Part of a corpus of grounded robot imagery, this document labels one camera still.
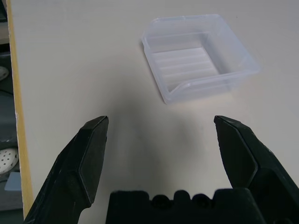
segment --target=white table surface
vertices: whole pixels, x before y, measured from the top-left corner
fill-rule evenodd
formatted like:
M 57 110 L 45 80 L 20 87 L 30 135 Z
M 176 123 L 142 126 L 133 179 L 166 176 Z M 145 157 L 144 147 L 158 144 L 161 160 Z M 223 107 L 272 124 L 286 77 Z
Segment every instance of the white table surface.
M 79 223 L 104 223 L 113 190 L 209 197 L 230 183 L 214 115 L 250 126 L 299 184 L 299 1 L 11 0 L 34 197 L 88 120 L 110 120 L 95 203 Z M 220 14 L 262 72 L 237 90 L 166 105 L 140 38 L 159 16 Z

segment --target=table edge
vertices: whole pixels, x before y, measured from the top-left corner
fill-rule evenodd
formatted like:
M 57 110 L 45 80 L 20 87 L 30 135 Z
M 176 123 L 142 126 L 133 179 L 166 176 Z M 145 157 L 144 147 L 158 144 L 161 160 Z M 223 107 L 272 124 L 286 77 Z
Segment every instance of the table edge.
M 31 205 L 33 204 L 33 190 L 31 183 L 30 167 L 27 152 L 27 143 L 25 135 L 25 124 L 23 107 L 21 101 L 21 87 L 19 79 L 19 69 L 16 54 L 16 44 L 14 37 L 14 23 L 11 9 L 11 0 L 7 0 L 7 17 L 8 17 L 8 29 L 10 39 L 10 54 L 13 71 L 13 86 L 14 86 L 14 106 L 17 121 L 17 137 L 18 137 L 18 148 L 19 148 L 19 160 L 20 160 L 20 171 L 21 171 L 21 189 L 22 189 L 22 200 L 23 200 L 23 215 L 24 218 L 28 214 Z

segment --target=blue object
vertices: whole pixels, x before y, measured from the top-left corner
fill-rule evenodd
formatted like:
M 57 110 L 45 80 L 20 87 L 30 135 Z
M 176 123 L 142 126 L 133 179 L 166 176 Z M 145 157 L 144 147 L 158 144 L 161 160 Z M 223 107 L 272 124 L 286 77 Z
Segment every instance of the blue object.
M 21 191 L 21 175 L 19 172 L 11 172 L 4 187 L 6 191 Z

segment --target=transparent plastic box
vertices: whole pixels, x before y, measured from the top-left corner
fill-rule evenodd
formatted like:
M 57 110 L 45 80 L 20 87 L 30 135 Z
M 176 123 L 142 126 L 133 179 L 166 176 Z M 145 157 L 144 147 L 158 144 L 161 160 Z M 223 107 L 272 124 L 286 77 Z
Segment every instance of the transparent plastic box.
M 167 104 L 228 91 L 260 71 L 216 14 L 157 18 L 145 30 L 142 42 Z

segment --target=white perforated object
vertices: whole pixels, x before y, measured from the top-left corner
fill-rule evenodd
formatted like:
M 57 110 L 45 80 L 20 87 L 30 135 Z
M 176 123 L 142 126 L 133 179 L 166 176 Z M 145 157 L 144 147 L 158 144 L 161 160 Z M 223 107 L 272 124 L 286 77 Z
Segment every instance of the white perforated object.
M 11 170 L 18 162 L 19 154 L 16 148 L 0 150 L 0 175 Z

